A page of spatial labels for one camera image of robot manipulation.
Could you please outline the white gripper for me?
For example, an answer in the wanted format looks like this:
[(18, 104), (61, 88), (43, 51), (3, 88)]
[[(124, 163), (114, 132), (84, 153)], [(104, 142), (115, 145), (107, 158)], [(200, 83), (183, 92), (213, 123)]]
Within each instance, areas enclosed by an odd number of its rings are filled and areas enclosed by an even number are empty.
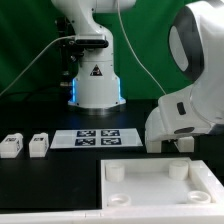
[(224, 132), (224, 119), (203, 117), (191, 104), (191, 87), (162, 96), (145, 123), (145, 141), (157, 142)]

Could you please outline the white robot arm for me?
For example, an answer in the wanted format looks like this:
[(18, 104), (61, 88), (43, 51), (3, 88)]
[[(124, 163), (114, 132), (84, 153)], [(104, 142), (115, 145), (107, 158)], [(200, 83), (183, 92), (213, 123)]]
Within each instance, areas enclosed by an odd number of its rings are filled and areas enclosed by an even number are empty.
[[(94, 21), (95, 13), (117, 13), (136, 0), (51, 0), (71, 23), (81, 51), (72, 104), (82, 109), (123, 105), (114, 72), (113, 35)], [(169, 48), (179, 69), (192, 80), (158, 100), (145, 124), (148, 142), (213, 134), (224, 129), (224, 0), (199, 0), (178, 12)]]

